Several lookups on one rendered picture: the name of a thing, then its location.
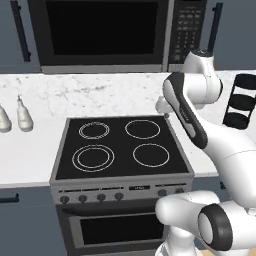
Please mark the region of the black and silver microwave oven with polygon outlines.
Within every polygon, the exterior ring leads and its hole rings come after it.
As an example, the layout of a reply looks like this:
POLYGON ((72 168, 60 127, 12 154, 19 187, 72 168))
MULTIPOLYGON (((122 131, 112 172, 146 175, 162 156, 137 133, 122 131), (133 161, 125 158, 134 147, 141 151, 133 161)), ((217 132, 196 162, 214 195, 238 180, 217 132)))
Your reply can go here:
POLYGON ((207 0, 28 0, 44 73, 180 70, 207 0))

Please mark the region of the grey-blue base cupboard front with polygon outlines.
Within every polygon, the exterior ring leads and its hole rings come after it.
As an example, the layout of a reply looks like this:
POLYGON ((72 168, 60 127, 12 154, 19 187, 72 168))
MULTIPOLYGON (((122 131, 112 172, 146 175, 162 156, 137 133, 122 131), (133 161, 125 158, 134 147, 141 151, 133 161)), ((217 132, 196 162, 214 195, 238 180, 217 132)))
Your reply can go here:
POLYGON ((192 183, 192 191, 208 190, 214 192, 221 202, 229 201, 230 195, 226 190, 220 189, 220 178, 216 177, 196 177, 192 183))
POLYGON ((0 256, 67 256, 49 187, 0 189, 0 256))

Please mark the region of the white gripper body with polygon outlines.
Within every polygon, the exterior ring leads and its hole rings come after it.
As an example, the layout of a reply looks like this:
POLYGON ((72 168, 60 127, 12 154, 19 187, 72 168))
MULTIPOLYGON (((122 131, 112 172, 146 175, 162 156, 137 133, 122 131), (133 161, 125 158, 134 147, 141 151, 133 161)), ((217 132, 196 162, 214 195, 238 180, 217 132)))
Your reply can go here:
POLYGON ((160 96, 155 104, 155 109, 159 114, 168 116, 173 112, 171 105, 165 100, 163 96, 160 96))

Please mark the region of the grey-blue wall cupboard door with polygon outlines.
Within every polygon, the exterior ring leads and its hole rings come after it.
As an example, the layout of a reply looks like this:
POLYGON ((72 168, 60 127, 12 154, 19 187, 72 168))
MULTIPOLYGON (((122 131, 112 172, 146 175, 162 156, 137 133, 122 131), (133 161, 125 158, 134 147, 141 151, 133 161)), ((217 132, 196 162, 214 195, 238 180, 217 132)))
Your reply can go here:
POLYGON ((28 48, 31 52, 30 62, 23 60, 10 1, 0 0, 0 74, 40 73, 41 68, 30 19, 28 1, 17 0, 21 6, 21 18, 28 48))
POLYGON ((222 3, 214 45, 216 70, 256 70, 256 0, 207 0, 200 48, 210 37, 213 8, 222 3))

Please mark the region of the white bottle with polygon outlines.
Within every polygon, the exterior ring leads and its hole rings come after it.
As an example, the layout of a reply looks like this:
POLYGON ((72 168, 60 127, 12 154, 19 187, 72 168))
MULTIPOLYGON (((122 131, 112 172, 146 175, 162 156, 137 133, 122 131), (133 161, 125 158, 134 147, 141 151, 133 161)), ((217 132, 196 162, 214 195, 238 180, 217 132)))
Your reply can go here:
POLYGON ((12 123, 5 109, 0 105, 0 132, 7 133, 12 129, 12 123))
POLYGON ((21 97, 17 98, 18 108, 17 108, 17 120, 18 126, 23 132, 30 132, 33 130, 34 122, 32 117, 25 107, 21 97))

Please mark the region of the silver oven door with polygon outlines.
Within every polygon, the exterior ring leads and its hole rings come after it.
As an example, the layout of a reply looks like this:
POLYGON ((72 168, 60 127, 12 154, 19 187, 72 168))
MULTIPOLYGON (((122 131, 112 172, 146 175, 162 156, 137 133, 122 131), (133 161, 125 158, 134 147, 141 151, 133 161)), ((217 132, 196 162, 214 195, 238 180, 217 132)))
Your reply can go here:
POLYGON ((154 256, 168 233, 168 228, 159 222, 155 213, 80 217, 62 212, 66 208, 154 209, 154 203, 133 201, 57 205, 67 256, 154 256))

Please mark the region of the black and silver stove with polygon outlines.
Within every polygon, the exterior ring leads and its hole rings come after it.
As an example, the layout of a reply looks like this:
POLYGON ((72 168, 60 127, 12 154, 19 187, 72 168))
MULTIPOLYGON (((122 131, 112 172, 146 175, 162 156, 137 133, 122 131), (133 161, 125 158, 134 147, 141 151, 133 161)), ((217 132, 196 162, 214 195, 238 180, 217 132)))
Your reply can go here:
POLYGON ((160 189, 190 190, 194 172, 164 116, 70 118, 51 174, 55 207, 84 203, 152 202, 160 189), (124 194, 117 201, 115 194, 124 194), (98 194, 105 194, 103 202, 98 194), (62 204, 61 196, 69 202, 62 204))

